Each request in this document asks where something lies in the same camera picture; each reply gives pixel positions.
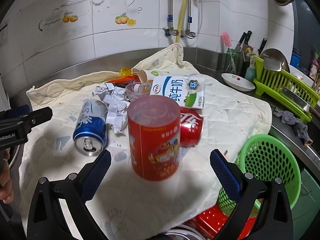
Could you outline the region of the person's left hand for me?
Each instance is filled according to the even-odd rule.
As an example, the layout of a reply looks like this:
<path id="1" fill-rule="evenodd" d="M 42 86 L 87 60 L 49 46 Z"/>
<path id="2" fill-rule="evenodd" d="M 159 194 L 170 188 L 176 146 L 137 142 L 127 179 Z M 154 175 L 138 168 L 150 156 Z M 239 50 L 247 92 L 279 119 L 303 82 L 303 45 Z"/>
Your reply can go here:
<path id="1" fill-rule="evenodd" d="M 12 178 L 10 176 L 10 169 L 8 160 L 10 154 L 8 149 L 4 151 L 4 165 L 3 170 L 1 171 L 1 189 L 0 189 L 0 199 L 4 204 L 10 204 L 14 198 L 14 190 L 12 187 Z"/>

